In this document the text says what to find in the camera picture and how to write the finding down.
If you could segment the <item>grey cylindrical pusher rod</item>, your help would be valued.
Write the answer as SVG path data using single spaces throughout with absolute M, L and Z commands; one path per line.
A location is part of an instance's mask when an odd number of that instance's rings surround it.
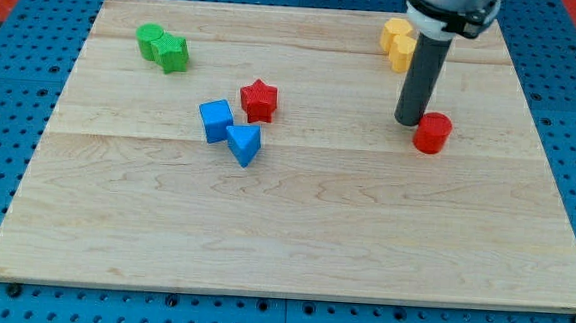
M 419 35 L 394 111 L 398 123 L 407 127 L 419 124 L 451 44 L 451 40 L 439 41 L 423 33 Z

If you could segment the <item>robot wrist flange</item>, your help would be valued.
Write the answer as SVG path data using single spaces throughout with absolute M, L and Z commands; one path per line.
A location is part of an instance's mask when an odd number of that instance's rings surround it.
M 493 24 L 502 0 L 405 0 L 406 14 L 424 36 L 475 40 Z

